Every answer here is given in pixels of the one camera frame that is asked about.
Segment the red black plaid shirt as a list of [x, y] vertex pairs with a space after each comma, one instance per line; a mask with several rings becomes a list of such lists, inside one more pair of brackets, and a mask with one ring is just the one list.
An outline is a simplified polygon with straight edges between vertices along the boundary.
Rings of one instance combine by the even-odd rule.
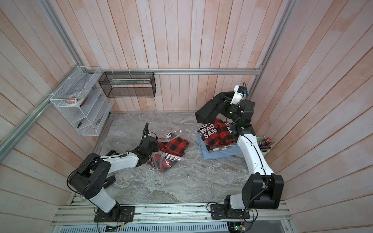
[[198, 133], [201, 134], [205, 144], [211, 147], [236, 143], [230, 124], [219, 118], [215, 119], [214, 123], [202, 125]]

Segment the light blue shirt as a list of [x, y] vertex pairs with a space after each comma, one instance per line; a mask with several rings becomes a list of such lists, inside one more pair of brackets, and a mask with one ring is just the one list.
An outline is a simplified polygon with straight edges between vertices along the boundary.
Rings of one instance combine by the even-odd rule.
[[205, 141], [200, 133], [197, 133], [197, 141], [199, 144], [200, 154], [205, 160], [223, 159], [229, 156], [243, 155], [238, 145], [208, 150], [207, 145], [205, 144]]

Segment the dark shirt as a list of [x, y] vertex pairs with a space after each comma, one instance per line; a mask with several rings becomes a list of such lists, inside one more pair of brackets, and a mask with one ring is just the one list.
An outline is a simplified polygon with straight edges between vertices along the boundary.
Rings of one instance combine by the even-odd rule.
[[233, 91], [217, 94], [195, 113], [196, 121], [202, 124], [214, 123], [217, 115], [221, 114], [226, 106], [231, 105], [233, 96]]

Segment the black white plaid shirt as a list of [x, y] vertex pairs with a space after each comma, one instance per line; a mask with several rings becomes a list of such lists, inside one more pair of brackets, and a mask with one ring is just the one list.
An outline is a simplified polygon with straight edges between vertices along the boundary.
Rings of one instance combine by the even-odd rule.
[[218, 145], [216, 145], [216, 146], [214, 146], [214, 147], [211, 147], [211, 146], [209, 146], [209, 145], [206, 145], [206, 148], [207, 148], [207, 151], [209, 152], [209, 153], [213, 153], [213, 152], [216, 152], [216, 151], [223, 151], [223, 150], [227, 150], [227, 149], [230, 149], [230, 148], [232, 148], [232, 147], [234, 147], [234, 146], [236, 146], [237, 144], [236, 143], [232, 143], [232, 144], [230, 144], [230, 145], [221, 145], [221, 144], [218, 144]]

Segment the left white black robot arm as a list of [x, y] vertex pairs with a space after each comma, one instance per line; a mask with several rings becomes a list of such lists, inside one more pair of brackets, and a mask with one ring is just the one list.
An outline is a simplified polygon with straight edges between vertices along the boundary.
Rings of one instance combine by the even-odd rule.
[[115, 221], [122, 217], [124, 212], [120, 209], [120, 204], [106, 191], [115, 182], [115, 177], [108, 175], [148, 163], [151, 155], [159, 151], [157, 140], [157, 137], [151, 136], [149, 124], [146, 123], [140, 144], [133, 150], [123, 154], [111, 150], [105, 156], [91, 153], [68, 176], [68, 187], [97, 206], [95, 222], [104, 219]]

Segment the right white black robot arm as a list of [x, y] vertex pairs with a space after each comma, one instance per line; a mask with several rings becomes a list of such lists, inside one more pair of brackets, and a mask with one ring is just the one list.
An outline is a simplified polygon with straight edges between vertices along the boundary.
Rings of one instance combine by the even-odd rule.
[[237, 145], [249, 172], [241, 192], [224, 199], [224, 211], [229, 217], [247, 209], [277, 209], [284, 188], [282, 176], [273, 172], [259, 148], [251, 125], [254, 105], [249, 100], [235, 100], [225, 109], [226, 116], [232, 120], [233, 135], [237, 137]]

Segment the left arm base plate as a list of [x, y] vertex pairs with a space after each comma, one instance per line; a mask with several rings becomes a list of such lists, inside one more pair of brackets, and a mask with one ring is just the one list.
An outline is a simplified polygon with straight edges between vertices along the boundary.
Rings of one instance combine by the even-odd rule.
[[103, 210], [98, 208], [94, 222], [132, 222], [134, 219], [135, 209], [135, 206], [116, 205], [111, 211], [105, 213]]

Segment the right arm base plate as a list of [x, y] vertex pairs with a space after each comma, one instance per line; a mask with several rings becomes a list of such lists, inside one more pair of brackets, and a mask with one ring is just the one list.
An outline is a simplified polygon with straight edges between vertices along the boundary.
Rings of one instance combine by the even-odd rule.
[[243, 211], [240, 209], [231, 209], [226, 207], [224, 204], [210, 203], [207, 206], [207, 210], [211, 213], [213, 220], [222, 219], [250, 219], [249, 211]]

